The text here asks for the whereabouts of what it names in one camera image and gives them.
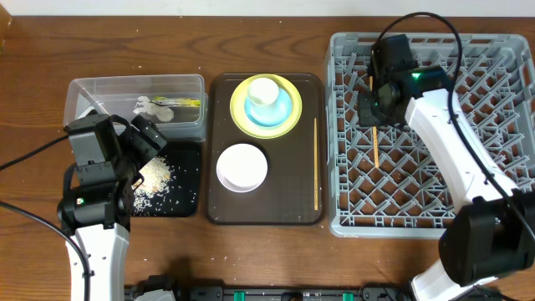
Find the wooden chopstick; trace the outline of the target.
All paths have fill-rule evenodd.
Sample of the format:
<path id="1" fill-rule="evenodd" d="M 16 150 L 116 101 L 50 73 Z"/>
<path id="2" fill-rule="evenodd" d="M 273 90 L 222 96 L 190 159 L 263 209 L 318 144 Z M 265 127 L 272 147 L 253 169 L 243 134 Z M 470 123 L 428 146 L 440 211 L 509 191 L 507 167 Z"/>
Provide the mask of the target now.
<path id="1" fill-rule="evenodd" d="M 369 88 L 370 91 L 373 89 L 373 77 L 369 77 Z M 379 159 L 379 147 L 378 147 L 378 131 L 377 127 L 372 127 L 372 139 L 373 139 L 373 153 L 374 153 L 374 168 L 380 168 L 380 159 Z"/>
<path id="2" fill-rule="evenodd" d="M 318 122 L 313 119 L 313 208 L 318 211 Z"/>

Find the white tissue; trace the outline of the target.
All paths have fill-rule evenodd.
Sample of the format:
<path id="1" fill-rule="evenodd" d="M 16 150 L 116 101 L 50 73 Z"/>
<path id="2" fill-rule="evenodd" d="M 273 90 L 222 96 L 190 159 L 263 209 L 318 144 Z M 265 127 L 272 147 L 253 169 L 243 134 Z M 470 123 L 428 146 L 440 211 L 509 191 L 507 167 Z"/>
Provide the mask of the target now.
<path id="1" fill-rule="evenodd" d="M 147 114 L 156 117 L 160 122 L 170 122 L 175 117 L 172 109 L 153 103 L 146 96 L 138 98 L 133 112 L 137 115 Z"/>

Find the yellow green snack wrapper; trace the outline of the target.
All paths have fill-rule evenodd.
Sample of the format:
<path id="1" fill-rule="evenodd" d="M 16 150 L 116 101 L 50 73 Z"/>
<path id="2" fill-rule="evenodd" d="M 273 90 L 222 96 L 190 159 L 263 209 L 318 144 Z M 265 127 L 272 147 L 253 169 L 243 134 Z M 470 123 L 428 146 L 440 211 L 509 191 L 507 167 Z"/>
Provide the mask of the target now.
<path id="1" fill-rule="evenodd" d="M 163 96 L 156 96 L 154 99 L 151 99 L 152 104 L 163 106 L 163 107 L 191 107 L 196 108 L 201 106 L 201 101 L 199 99 L 193 98 L 167 98 Z"/>

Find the yellow plate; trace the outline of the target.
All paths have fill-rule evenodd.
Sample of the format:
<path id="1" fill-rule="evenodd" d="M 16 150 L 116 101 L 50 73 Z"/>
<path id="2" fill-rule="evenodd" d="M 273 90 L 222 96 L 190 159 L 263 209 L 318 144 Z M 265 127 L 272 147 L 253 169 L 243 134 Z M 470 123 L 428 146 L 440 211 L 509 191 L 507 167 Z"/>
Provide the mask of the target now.
<path id="1" fill-rule="evenodd" d="M 247 97 L 247 87 L 258 78 L 269 78 L 276 82 L 279 89 L 285 89 L 293 104 L 293 110 L 288 119 L 279 126 L 262 127 L 252 123 L 246 116 L 244 104 Z M 276 74 L 257 74 L 244 79 L 233 91 L 230 100 L 230 113 L 236 126 L 244 133 L 260 138 L 273 139 L 287 134 L 297 123 L 303 110 L 303 103 L 297 88 L 284 77 Z"/>

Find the white bowl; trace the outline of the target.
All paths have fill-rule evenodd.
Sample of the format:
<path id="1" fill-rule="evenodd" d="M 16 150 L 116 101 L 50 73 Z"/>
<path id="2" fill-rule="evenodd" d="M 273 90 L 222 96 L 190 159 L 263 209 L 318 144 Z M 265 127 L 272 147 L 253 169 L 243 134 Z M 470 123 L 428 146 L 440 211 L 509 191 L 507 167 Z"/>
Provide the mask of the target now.
<path id="1" fill-rule="evenodd" d="M 226 148 L 216 164 L 217 179 L 229 191 L 245 193 L 260 187 L 268 174 L 268 161 L 254 145 L 235 144 Z"/>

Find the light blue bowl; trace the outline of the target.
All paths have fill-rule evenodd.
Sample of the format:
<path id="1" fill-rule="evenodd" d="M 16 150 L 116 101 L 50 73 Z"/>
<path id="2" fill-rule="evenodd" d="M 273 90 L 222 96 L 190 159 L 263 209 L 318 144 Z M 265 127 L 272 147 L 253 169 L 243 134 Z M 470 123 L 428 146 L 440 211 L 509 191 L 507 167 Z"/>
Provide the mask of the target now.
<path id="1" fill-rule="evenodd" d="M 262 127 L 275 127 L 285 122 L 293 110 L 292 100 L 288 92 L 280 88 L 278 97 L 270 105 L 257 105 L 246 97 L 244 110 L 247 118 Z"/>

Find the white paper cup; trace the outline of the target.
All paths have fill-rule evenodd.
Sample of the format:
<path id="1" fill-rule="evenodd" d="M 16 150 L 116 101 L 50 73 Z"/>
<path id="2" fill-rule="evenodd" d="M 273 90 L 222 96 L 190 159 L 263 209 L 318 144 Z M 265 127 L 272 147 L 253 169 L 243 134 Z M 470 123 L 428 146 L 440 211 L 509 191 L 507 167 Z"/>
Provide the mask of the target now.
<path id="1" fill-rule="evenodd" d="M 252 106 L 259 109 L 271 109 L 279 96 L 279 87 L 269 78 L 254 79 L 247 87 L 247 97 Z"/>

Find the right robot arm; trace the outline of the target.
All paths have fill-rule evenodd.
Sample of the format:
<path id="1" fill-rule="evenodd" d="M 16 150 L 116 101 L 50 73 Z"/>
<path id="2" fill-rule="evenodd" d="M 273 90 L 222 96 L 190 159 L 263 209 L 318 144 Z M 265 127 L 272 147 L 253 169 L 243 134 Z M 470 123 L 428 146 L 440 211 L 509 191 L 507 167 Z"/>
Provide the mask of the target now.
<path id="1" fill-rule="evenodd" d="M 362 126 L 408 125 L 436 163 L 455 217 L 439 240 L 439 259 L 410 282 L 416 300 L 454 300 L 534 264 L 534 195 L 490 157 L 470 127 L 441 66 L 421 67 L 404 34 L 379 38 L 359 97 Z"/>

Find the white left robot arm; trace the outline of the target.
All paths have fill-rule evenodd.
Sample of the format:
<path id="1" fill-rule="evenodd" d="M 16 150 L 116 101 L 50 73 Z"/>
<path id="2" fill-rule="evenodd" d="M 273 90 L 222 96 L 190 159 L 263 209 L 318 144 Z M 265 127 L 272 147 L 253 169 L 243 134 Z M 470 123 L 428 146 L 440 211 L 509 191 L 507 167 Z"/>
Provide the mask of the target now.
<path id="1" fill-rule="evenodd" d="M 66 243 L 73 300 L 122 300 L 130 216 L 141 169 L 166 146 L 141 115 L 128 121 L 91 111 L 64 128 L 75 162 L 64 173 L 58 217 Z"/>

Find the grey plastic dishwasher rack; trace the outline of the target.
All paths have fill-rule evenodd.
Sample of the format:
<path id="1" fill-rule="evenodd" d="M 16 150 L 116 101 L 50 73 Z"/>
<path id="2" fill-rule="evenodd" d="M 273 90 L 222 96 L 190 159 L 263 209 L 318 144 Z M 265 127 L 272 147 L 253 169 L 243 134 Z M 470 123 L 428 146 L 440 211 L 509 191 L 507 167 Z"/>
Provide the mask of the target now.
<path id="1" fill-rule="evenodd" d="M 534 188 L 534 58 L 517 34 L 411 33 L 421 67 L 456 77 L 402 124 L 363 126 L 376 33 L 336 33 L 325 66 L 329 228 L 336 237 L 437 239 L 472 199 Z"/>

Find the clear plastic bin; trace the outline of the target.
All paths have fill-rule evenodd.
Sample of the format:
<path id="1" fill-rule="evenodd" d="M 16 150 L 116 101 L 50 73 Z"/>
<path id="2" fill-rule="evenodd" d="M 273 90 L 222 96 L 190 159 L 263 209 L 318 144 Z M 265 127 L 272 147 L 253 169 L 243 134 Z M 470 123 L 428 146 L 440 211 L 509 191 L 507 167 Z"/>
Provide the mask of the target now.
<path id="1" fill-rule="evenodd" d="M 156 96 L 167 98 L 193 98 L 201 106 L 168 107 L 175 117 L 170 122 L 160 122 L 156 117 L 139 114 L 153 122 L 160 133 L 169 140 L 204 141 L 206 139 L 206 116 L 208 96 L 205 82 L 199 74 L 131 75 L 75 79 L 69 84 L 64 108 L 64 124 L 88 115 L 118 115 L 132 121 L 133 112 L 140 96 L 150 100 Z"/>

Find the dark brown serving tray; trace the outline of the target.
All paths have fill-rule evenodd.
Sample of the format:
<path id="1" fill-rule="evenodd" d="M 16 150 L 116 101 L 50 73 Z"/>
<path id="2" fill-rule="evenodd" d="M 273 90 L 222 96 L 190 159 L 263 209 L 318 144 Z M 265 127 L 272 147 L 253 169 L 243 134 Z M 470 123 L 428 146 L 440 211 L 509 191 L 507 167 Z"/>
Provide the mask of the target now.
<path id="1" fill-rule="evenodd" d="M 230 100 L 247 74 L 221 74 L 211 84 L 210 135 L 207 154 L 205 213 L 218 225 L 313 225 L 324 214 L 326 179 L 324 88 L 313 74 L 285 74 L 298 90 L 303 111 L 287 134 L 270 140 L 254 138 L 232 120 Z M 313 119 L 318 122 L 318 211 L 313 208 Z M 267 177 L 253 191 L 237 193 L 217 179 L 216 164 L 231 145 L 250 144 L 267 158 Z"/>

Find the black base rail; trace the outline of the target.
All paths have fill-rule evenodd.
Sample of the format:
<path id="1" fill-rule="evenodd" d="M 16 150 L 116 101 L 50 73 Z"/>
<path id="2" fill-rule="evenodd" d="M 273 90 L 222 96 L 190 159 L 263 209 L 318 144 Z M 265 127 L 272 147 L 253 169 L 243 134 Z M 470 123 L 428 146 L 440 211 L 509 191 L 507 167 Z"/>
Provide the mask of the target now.
<path id="1" fill-rule="evenodd" d="M 233 287 L 223 282 L 207 281 L 187 286 L 176 278 L 153 275 L 125 287 L 125 300 L 175 301 L 411 301 L 403 288 L 363 286 L 352 289 Z"/>

